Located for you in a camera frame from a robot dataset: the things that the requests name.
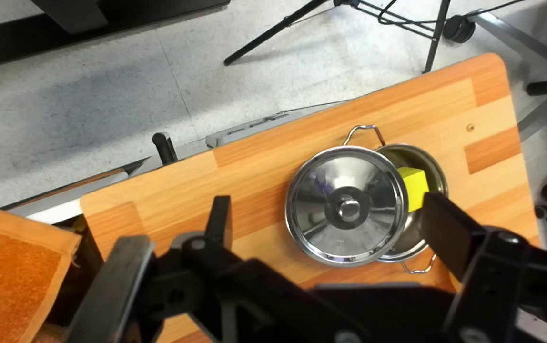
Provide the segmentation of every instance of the wooden block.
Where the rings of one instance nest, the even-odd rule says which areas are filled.
[[[0,341],[31,341],[44,324],[80,238],[0,211]]]

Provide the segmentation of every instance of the black tripod leg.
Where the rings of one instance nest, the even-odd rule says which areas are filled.
[[[328,0],[313,0],[309,4],[305,4],[303,7],[300,7],[298,11],[294,11],[290,17],[286,17],[284,21],[281,21],[279,25],[271,26],[267,32],[260,34],[256,40],[248,42],[244,47],[241,47],[239,51],[235,51],[233,55],[229,55],[223,63],[225,65],[233,65],[237,59],[241,59],[242,55],[246,55],[248,51],[256,49],[260,44],[267,42],[271,36],[279,34],[282,28],[290,26],[294,21],[305,17],[309,11],[313,11],[315,7],[323,5]]]
[[[433,38],[431,38],[429,55],[427,55],[427,63],[425,63],[424,74],[431,70],[433,59],[437,57],[439,44],[441,44],[441,38],[443,38],[444,21],[446,21],[446,15],[448,15],[448,5],[450,5],[450,0],[443,0],[441,11],[439,11],[439,19],[437,19],[437,26],[433,28]]]

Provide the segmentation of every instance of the screw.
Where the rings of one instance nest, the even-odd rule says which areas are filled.
[[[460,335],[464,343],[490,343],[488,335],[477,327],[462,327]]]
[[[197,238],[191,242],[191,247],[193,249],[204,249],[206,242],[202,238]]]
[[[363,339],[349,329],[338,331],[334,343],[363,343]]]
[[[505,230],[500,232],[500,238],[509,242],[509,244],[519,244],[521,242],[519,236],[515,236],[511,232],[505,232]]]

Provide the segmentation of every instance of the cable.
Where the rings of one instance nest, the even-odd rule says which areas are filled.
[[[378,15],[380,25],[406,26],[406,25],[437,23],[437,21],[410,21],[410,19],[406,19],[406,21],[389,21],[389,19],[385,19],[385,15],[391,11],[391,7],[393,7],[397,2],[399,2],[399,0],[389,0],[387,5],[380,11],[380,15]],[[502,9],[502,7],[507,7],[507,5],[513,5],[513,4],[519,4],[519,2],[525,2],[525,0],[511,0],[511,2],[505,2],[505,4],[500,4],[500,5],[494,5],[494,7],[477,9],[477,11],[471,11],[469,15],[465,15],[465,17],[498,11],[498,9]]]

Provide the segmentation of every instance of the wooden surface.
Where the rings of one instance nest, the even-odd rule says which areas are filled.
[[[216,194],[233,196],[233,251],[260,257],[302,286],[412,280],[450,287],[441,263],[427,276],[399,265],[332,268],[305,257],[284,226],[284,196],[298,167],[336,146],[357,124],[378,124],[387,143],[425,148],[443,166],[450,198],[483,223],[538,240],[504,61],[483,55],[162,167],[82,198],[103,255],[119,236],[149,234],[157,253],[206,225]],[[372,133],[355,145],[376,146]],[[410,263],[427,263],[431,251]],[[201,341],[187,318],[162,341]]]
[[[0,211],[0,341],[33,341],[80,238]]]

